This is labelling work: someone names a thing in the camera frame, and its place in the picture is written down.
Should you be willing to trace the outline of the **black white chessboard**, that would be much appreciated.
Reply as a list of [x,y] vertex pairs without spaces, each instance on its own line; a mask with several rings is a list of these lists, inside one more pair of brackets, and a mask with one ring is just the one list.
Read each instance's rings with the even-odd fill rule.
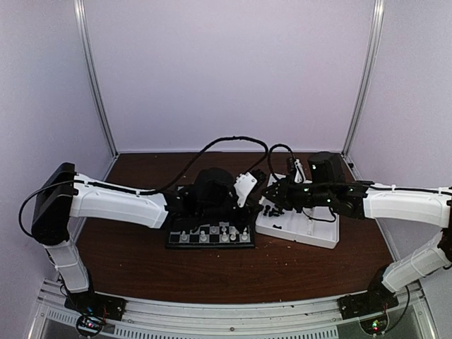
[[[209,218],[203,222],[192,223],[188,220],[183,220],[182,224],[178,225],[174,218],[164,222],[162,228],[166,231],[166,244],[168,249],[252,249],[255,247],[254,221],[256,218],[256,209],[251,206],[243,207],[237,216],[221,217],[220,219]],[[229,239],[228,242],[222,241],[221,228],[226,226]],[[218,232],[211,234],[210,229],[217,227]],[[247,227],[247,235],[249,240],[243,242],[241,240],[242,230]],[[237,239],[235,242],[230,241],[230,230],[235,228],[237,230]],[[185,231],[188,235],[187,242],[180,241],[181,233]],[[200,232],[204,231],[207,236],[206,242],[200,242]]]

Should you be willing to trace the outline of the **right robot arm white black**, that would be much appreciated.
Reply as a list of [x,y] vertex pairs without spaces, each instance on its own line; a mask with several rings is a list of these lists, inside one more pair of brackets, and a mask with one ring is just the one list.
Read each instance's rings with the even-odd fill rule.
[[362,296],[362,306],[378,311],[397,291],[441,268],[451,266],[451,189],[419,188],[357,181],[296,184],[280,179],[262,192],[285,210],[327,207],[356,220],[383,220],[392,227],[432,231],[415,241],[412,252],[380,268]]

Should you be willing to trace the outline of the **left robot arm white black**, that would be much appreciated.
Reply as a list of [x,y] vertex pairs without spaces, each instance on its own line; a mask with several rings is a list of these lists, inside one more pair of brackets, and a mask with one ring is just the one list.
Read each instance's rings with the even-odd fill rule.
[[258,172],[233,177],[220,168],[201,170],[194,183],[178,189],[146,191],[100,182],[79,174],[72,163],[61,164],[35,200],[31,229],[25,234],[44,246],[61,275],[66,295],[77,309],[97,312],[104,301],[95,293],[68,230],[70,218],[100,218],[166,228],[169,246],[251,246],[249,201]]

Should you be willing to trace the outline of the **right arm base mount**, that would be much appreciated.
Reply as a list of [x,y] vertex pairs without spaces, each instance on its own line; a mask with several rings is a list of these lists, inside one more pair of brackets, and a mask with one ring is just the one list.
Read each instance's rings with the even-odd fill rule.
[[390,292],[382,284],[383,273],[387,267],[388,265],[385,265],[377,270],[365,292],[345,295],[338,299],[338,306],[343,320],[383,312],[385,309],[399,305],[396,294]]

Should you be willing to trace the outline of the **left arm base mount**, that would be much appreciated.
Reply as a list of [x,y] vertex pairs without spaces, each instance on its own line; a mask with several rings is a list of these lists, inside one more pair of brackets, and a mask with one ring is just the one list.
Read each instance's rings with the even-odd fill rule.
[[65,290],[67,309],[78,311],[86,316],[93,316],[101,320],[121,321],[124,315],[126,300],[121,297],[102,295],[91,287],[85,292],[70,292]]

